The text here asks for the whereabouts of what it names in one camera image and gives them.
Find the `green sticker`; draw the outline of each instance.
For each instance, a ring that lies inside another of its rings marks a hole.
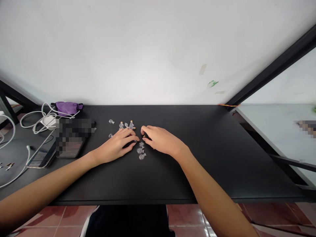
[[[218,83],[218,81],[211,81],[211,82],[209,82],[208,84],[207,84],[207,88],[211,88],[211,87],[213,87],[213,86],[215,86],[216,84]]]

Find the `hand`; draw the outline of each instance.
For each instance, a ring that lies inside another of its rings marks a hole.
[[[136,143],[132,143],[124,149],[123,146],[134,140],[139,141],[139,138],[132,129],[120,129],[103,145],[91,151],[91,155],[95,159],[96,165],[116,160],[132,150]]]
[[[188,151],[188,147],[176,136],[166,129],[154,126],[142,126],[141,134],[147,133],[149,138],[143,138],[144,142],[152,148],[168,154],[176,159],[181,151]]]

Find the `finger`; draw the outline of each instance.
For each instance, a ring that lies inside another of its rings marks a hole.
[[[139,138],[137,136],[129,136],[129,137],[123,139],[123,143],[125,145],[125,144],[127,144],[131,141],[135,141],[135,140],[139,142]]]
[[[143,141],[151,147],[154,145],[154,142],[148,138],[143,138]]]
[[[122,149],[119,153],[120,156],[125,155],[127,152],[131,151],[133,149],[133,146],[135,146],[136,143],[132,143],[131,145],[129,145],[128,147]]]
[[[120,134],[124,129],[119,129],[116,134]]]
[[[131,134],[131,135],[134,135],[134,136],[136,135],[136,133],[135,133],[132,129],[127,129],[127,130],[125,130],[125,131],[122,132],[122,136],[123,136],[123,137],[127,137],[127,136],[130,135],[130,134]]]
[[[142,128],[141,128],[141,134],[144,135],[145,133],[147,133],[147,134],[150,133],[150,132],[149,132],[149,130],[150,130],[149,127],[151,127],[151,126],[147,126],[147,127],[146,127],[146,126],[142,126]]]

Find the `charging cable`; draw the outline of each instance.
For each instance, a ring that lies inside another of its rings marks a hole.
[[[50,111],[49,111],[47,114],[44,112],[44,105],[45,105],[45,104],[47,104],[47,105],[49,106],[49,108],[50,108]],[[41,112],[42,115],[43,115],[43,117],[42,117],[40,120],[38,120],[35,124],[33,124],[33,125],[31,125],[31,126],[24,126],[24,125],[22,124],[22,120],[23,120],[26,116],[28,116],[28,115],[30,115],[30,114],[32,114],[32,113],[38,113],[38,112]],[[47,102],[45,102],[45,103],[43,103],[43,105],[42,105],[41,111],[32,111],[32,112],[30,112],[30,113],[28,113],[28,114],[25,114],[25,115],[21,118],[21,120],[20,120],[20,125],[21,125],[21,127],[23,127],[23,128],[30,128],[30,127],[32,127],[32,130],[33,130],[34,134],[38,134],[38,133],[40,133],[40,132],[46,131],[48,128],[55,128],[56,126],[50,126],[50,124],[51,124],[51,122],[52,122],[54,119],[56,119],[57,116],[63,117],[63,118],[74,119],[75,116],[76,116],[79,112],[80,112],[80,110],[79,110],[76,114],[74,114],[74,115],[70,115],[70,114],[66,114],[66,113],[63,113],[63,112],[59,112],[59,111],[54,110],[54,109],[50,106],[50,104],[48,104]],[[61,115],[58,115],[57,113],[65,114],[65,115],[67,115],[67,116],[61,116]],[[15,130],[16,130],[16,128],[15,128],[14,122],[12,121],[12,119],[11,119],[10,117],[8,117],[8,116],[6,116],[6,115],[3,115],[3,114],[1,114],[0,116],[6,117],[6,118],[12,123],[12,126],[13,126],[13,134],[12,134],[12,137],[10,138],[10,140],[9,140],[8,142],[6,142],[6,144],[4,144],[2,147],[0,147],[0,149],[2,149],[2,148],[4,148],[6,145],[8,145],[8,144],[12,141],[12,139],[13,139],[14,136],[15,136]],[[43,120],[44,120],[46,117],[48,117],[48,116],[53,117],[53,119],[50,120],[48,123],[44,123]],[[40,122],[41,122],[44,126],[43,126],[40,130],[36,131],[36,127],[37,127],[37,125],[38,125]],[[4,141],[4,135],[3,135],[3,133],[1,133],[1,132],[0,132],[0,135],[1,135],[1,137],[2,137],[2,138],[1,138],[1,141],[0,141],[0,144],[1,144],[1,143]],[[20,177],[20,176],[28,169],[28,167],[26,167],[26,166],[27,166],[27,163],[29,162],[29,160],[31,159],[31,148],[30,148],[30,146],[28,146],[28,145],[26,146],[26,148],[27,148],[27,150],[28,150],[28,156],[27,156],[26,164],[25,164],[25,166],[23,167],[22,171],[18,174],[17,177],[15,177],[15,178],[14,178],[13,180],[11,180],[10,182],[8,182],[8,183],[6,183],[6,184],[0,186],[0,188],[3,188],[3,187],[5,187],[5,186],[11,184],[12,182],[14,182],[18,177]]]
[[[8,144],[12,141],[13,137],[15,136],[15,124],[14,124],[14,122],[12,121],[12,119],[11,119],[10,117],[8,117],[8,116],[6,116],[6,115],[0,115],[0,116],[6,117],[6,118],[12,123],[12,126],[13,126],[13,134],[12,134],[12,137],[11,137],[11,139],[10,139],[6,144],[4,144],[2,147],[0,147],[0,149],[2,149],[2,148],[4,148],[6,145],[8,145]],[[1,139],[1,142],[0,142],[0,143],[2,143],[3,140],[4,140],[4,135],[3,135],[2,132],[0,132],[0,135],[2,136],[2,139]]]
[[[47,105],[49,106],[49,108],[50,108],[50,111],[49,111],[47,114],[44,112],[44,105],[45,105],[45,104],[47,104]],[[30,115],[30,114],[32,114],[32,113],[39,113],[39,112],[42,113],[42,115],[43,115],[43,117],[42,117],[40,120],[38,120],[36,123],[34,123],[33,125],[30,125],[30,126],[24,126],[24,125],[23,125],[22,121],[23,121],[23,119],[24,119],[26,116],[28,116],[28,115]],[[21,120],[20,120],[20,125],[21,125],[21,127],[23,127],[23,128],[32,128],[33,133],[34,133],[34,134],[38,134],[38,133],[40,133],[40,132],[46,131],[46,130],[49,129],[49,128],[55,128],[56,125],[51,126],[50,124],[54,124],[53,121],[56,119],[56,117],[63,117],[63,118],[74,119],[75,116],[76,116],[79,112],[80,112],[80,110],[79,110],[76,114],[74,114],[74,115],[66,114],[66,113],[63,113],[63,112],[59,112],[59,111],[54,110],[54,109],[50,106],[49,103],[44,102],[43,105],[42,105],[41,111],[33,111],[33,112],[28,113],[28,114],[25,114],[25,115],[21,118]],[[58,115],[57,113],[65,114],[65,115],[67,115],[67,116],[61,116],[61,115]],[[51,119],[49,122],[44,122],[44,119],[47,118],[47,117],[49,117],[49,116],[52,117],[52,119]],[[43,126],[40,130],[36,131],[36,127],[37,127],[37,125],[38,125],[39,123],[42,123],[44,126]]]
[[[11,184],[12,182],[14,182],[14,181],[16,181],[16,179],[18,178],[18,177],[20,177],[25,171],[27,171],[27,163],[30,161],[30,159],[31,159],[31,148],[30,148],[30,146],[26,146],[26,149],[28,150],[28,156],[27,156],[27,161],[26,161],[26,163],[25,163],[25,166],[23,167],[23,169],[22,169],[22,171],[17,175],[17,177],[15,177],[14,179],[12,179],[10,182],[8,182],[8,183],[6,183],[6,184],[4,184],[4,185],[2,185],[2,186],[0,186],[0,188],[3,188],[3,187],[5,187],[5,186],[7,186],[7,185],[9,185],[9,184]]]

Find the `red tile floor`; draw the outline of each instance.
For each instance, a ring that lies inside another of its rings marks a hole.
[[[246,218],[257,224],[303,233],[299,225],[313,227],[295,203],[239,204]],[[167,205],[169,227],[177,237],[215,237],[197,204]],[[50,206],[19,228],[18,237],[79,237],[86,217],[95,206]],[[260,237],[272,235],[257,231]]]

